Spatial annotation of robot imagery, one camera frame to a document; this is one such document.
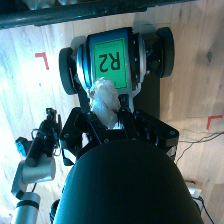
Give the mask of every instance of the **wire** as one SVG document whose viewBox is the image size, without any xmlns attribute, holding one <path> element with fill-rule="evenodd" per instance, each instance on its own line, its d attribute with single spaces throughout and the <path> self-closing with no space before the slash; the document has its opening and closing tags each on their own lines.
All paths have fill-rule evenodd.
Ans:
<svg viewBox="0 0 224 224">
<path fill-rule="evenodd" d="M 203 208 L 204 208 L 204 205 L 202 204 L 202 207 L 201 207 L 201 213 L 202 213 L 202 211 L 203 211 Z"/>
<path fill-rule="evenodd" d="M 222 134 L 224 134 L 224 132 L 213 133 L 213 134 L 210 135 L 210 136 L 203 137 L 203 138 L 202 138 L 201 140 L 199 140 L 199 141 L 194 141 L 194 142 L 189 142 L 189 141 L 179 141 L 179 142 L 185 142 L 185 143 L 201 143 L 201 142 L 208 142 L 208 141 L 210 141 L 210 140 L 213 140 L 214 138 L 217 138 L 218 136 L 220 136 L 220 135 L 222 135 Z"/>
<path fill-rule="evenodd" d="M 33 129 L 32 131 L 31 131 L 31 137 L 32 137 L 32 139 L 34 139 L 34 136 L 33 136 L 33 132 L 34 131 L 38 131 L 38 132 L 40 132 L 41 134 L 43 134 L 43 135 L 47 135 L 46 133 L 44 133 L 43 131 L 41 131 L 40 129 Z"/>
<path fill-rule="evenodd" d="M 199 196 L 199 198 L 194 198 L 194 197 L 192 197 L 192 198 L 193 198 L 194 200 L 201 201 L 201 203 L 202 203 L 202 208 L 205 209 L 205 213 L 207 214 L 207 216 L 209 217 L 209 219 L 211 220 L 211 222 L 214 224 L 214 222 L 213 222 L 211 216 L 208 214 L 208 211 L 207 211 L 207 209 L 206 209 L 206 207 L 205 207 L 204 199 L 203 199 L 201 196 Z"/>
<path fill-rule="evenodd" d="M 33 189 L 32 189 L 32 191 L 31 191 L 31 192 L 34 192 L 34 190 L 35 190 L 36 186 L 37 186 L 37 183 L 35 183 L 35 184 L 34 184 Z"/>
<path fill-rule="evenodd" d="M 195 142 L 179 141 L 179 142 L 190 143 L 191 145 L 190 145 L 189 147 L 187 147 L 187 148 L 182 152 L 181 156 L 177 159 L 176 165 L 177 165 L 178 161 L 183 157 L 184 153 L 185 153 L 188 149 L 190 149 L 194 144 L 197 144 L 197 143 L 203 143 L 203 142 L 209 142 L 209 141 L 211 141 L 211 140 L 213 140 L 213 139 L 215 139 L 215 138 L 217 138 L 217 137 L 219 137 L 220 135 L 223 135 L 223 134 L 224 134 L 224 132 L 213 133 L 212 135 L 210 135 L 210 136 L 205 136 L 205 137 L 203 137 L 202 139 L 200 139 L 199 141 L 195 141 Z"/>
<path fill-rule="evenodd" d="M 56 149 L 54 150 L 53 155 L 54 155 L 54 156 L 60 156 L 60 155 L 61 155 L 61 148 L 60 148 L 60 152 L 59 152 L 59 154 L 58 154 L 58 155 L 56 154 Z"/>
</svg>

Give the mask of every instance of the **black wheel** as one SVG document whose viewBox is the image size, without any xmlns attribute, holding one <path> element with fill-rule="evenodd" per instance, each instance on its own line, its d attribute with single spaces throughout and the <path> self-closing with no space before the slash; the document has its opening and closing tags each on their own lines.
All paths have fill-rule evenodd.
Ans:
<svg viewBox="0 0 224 224">
<path fill-rule="evenodd" d="M 51 221 L 51 224 L 54 222 L 54 218 L 55 218 L 55 215 L 56 215 L 56 211 L 57 211 L 59 202 L 60 202 L 60 199 L 56 200 L 51 205 L 51 210 L 50 210 L 50 221 Z"/>
<path fill-rule="evenodd" d="M 72 52 L 72 48 L 68 47 L 61 49 L 59 53 L 59 72 L 61 76 L 61 82 L 65 92 L 68 95 L 73 95 L 77 93 L 74 87 L 74 83 L 72 81 L 72 79 L 74 79 L 73 77 L 75 76 L 75 74 L 72 74 L 74 72 L 74 68 L 72 68 L 71 65 L 72 59 L 70 58 Z"/>
<path fill-rule="evenodd" d="M 156 35 L 161 38 L 163 45 L 163 73 L 160 78 L 169 77 L 172 74 L 174 66 L 174 40 L 169 27 L 163 27 L 156 31 Z"/>
</svg>

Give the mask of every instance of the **red tape marker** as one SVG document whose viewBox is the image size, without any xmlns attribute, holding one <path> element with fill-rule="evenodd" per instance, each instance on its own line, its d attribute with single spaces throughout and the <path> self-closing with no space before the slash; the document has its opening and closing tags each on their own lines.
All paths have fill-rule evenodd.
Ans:
<svg viewBox="0 0 224 224">
<path fill-rule="evenodd" d="M 218 115 L 218 116 L 210 116 L 210 117 L 208 117 L 207 130 L 208 130 L 209 127 L 210 127 L 211 120 L 212 120 L 212 119 L 218 119 L 218 118 L 223 118 L 223 116 L 222 116 L 222 115 Z"/>
<path fill-rule="evenodd" d="M 46 57 L 45 52 L 43 52 L 43 53 L 36 53 L 35 54 L 35 57 L 36 58 L 43 57 L 44 58 L 44 63 L 45 63 L 46 69 L 49 70 L 49 66 L 48 66 L 48 63 L 47 63 L 47 57 Z"/>
</svg>

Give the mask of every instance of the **green screen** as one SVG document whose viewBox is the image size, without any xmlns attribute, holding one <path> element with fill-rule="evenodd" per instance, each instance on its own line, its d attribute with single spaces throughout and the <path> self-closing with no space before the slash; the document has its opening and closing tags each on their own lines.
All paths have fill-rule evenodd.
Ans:
<svg viewBox="0 0 224 224">
<path fill-rule="evenodd" d="M 116 89 L 126 88 L 126 57 L 124 39 L 93 45 L 95 79 L 109 78 Z"/>
</svg>

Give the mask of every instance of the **screw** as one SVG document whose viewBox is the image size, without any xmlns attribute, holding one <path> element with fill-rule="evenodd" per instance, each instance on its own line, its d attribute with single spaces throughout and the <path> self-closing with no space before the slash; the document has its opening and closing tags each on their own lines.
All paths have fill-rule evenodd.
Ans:
<svg viewBox="0 0 224 224">
<path fill-rule="evenodd" d="M 175 131 L 170 131 L 170 134 L 171 135 L 175 135 Z"/>
</svg>

